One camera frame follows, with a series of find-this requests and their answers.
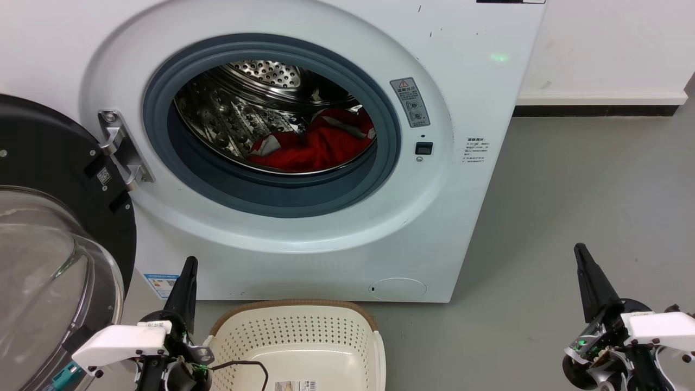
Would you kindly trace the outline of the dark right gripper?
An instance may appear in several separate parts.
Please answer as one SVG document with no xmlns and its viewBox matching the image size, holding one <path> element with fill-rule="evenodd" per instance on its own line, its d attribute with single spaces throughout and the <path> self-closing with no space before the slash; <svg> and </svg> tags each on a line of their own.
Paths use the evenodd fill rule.
<svg viewBox="0 0 695 391">
<path fill-rule="evenodd" d="M 665 348 L 631 342 L 622 318 L 649 307 L 621 300 L 584 243 L 576 243 L 574 254 L 587 326 L 564 351 L 564 376 L 584 390 L 673 390 L 658 362 Z"/>
</svg>

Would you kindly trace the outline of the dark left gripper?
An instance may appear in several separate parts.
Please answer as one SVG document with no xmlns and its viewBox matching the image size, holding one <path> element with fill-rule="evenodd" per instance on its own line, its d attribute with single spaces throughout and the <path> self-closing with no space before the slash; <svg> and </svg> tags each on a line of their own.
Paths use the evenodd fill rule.
<svg viewBox="0 0 695 391">
<path fill-rule="evenodd" d="M 145 323 L 171 322 L 162 348 L 137 354 L 137 390 L 209 390 L 209 366 L 215 355 L 209 343 L 194 344 L 194 313 L 198 292 L 198 259 L 186 258 L 163 310 L 142 318 Z"/>
</svg>

